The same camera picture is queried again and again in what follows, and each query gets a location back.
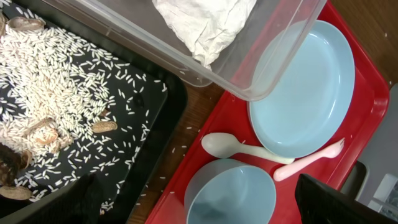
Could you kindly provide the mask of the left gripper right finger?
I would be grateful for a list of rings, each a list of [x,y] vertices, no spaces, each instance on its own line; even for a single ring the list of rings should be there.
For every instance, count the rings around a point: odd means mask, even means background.
[[[295,200],[303,224],[396,224],[308,174],[300,174]]]

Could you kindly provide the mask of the rice and food scraps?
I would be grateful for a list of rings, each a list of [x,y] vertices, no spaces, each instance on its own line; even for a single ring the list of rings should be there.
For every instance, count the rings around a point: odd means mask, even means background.
[[[140,147],[112,142],[113,131],[132,130],[112,110],[121,99],[133,115],[147,75],[30,9],[6,17],[12,3],[1,2],[1,144],[14,161],[1,164],[1,184],[25,188],[22,198],[37,202],[85,174],[131,168]]]

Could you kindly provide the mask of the light blue bowl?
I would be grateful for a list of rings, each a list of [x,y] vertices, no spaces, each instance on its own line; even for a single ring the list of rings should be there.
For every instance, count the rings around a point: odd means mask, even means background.
[[[275,203],[270,175],[234,159],[218,159],[200,168],[184,195],[187,224],[265,224]]]

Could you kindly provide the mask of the white napkin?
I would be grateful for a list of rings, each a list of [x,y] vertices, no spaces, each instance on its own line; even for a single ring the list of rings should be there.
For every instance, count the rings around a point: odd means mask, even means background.
[[[207,69],[243,29],[256,0],[153,0],[167,26]]]

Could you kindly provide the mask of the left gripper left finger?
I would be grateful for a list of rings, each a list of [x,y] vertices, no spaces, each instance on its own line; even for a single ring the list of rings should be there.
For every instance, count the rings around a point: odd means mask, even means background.
[[[98,223],[103,188],[95,174],[85,174],[72,184],[23,209],[21,223]]]

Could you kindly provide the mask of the pink plastic fork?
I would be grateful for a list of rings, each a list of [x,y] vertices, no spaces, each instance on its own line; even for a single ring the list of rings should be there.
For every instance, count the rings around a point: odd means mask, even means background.
[[[343,150],[344,145],[345,145],[345,138],[329,145],[328,147],[326,147],[322,150],[314,152],[313,154],[311,154],[309,156],[306,156],[302,159],[294,161],[291,164],[280,167],[275,170],[273,179],[277,182],[280,182],[280,181],[285,180],[285,179],[289,178],[290,176],[296,174],[298,171],[301,171],[306,166],[309,166],[311,163],[313,163],[321,158],[324,158],[324,157],[329,158],[329,159],[335,158]]]

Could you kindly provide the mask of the cream plastic spoon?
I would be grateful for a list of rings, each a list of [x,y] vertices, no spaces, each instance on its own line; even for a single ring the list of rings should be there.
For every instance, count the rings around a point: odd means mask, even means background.
[[[264,147],[242,144],[234,135],[228,133],[207,134],[201,139],[201,145],[208,154],[220,159],[242,153],[280,164],[291,164],[295,160],[275,155]]]

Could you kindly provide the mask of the light blue plate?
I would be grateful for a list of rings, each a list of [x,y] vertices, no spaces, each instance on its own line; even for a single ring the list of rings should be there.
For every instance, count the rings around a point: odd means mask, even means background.
[[[269,96],[248,104],[259,142],[286,158],[307,156],[336,133],[351,103],[354,57],[343,33],[315,21]]]

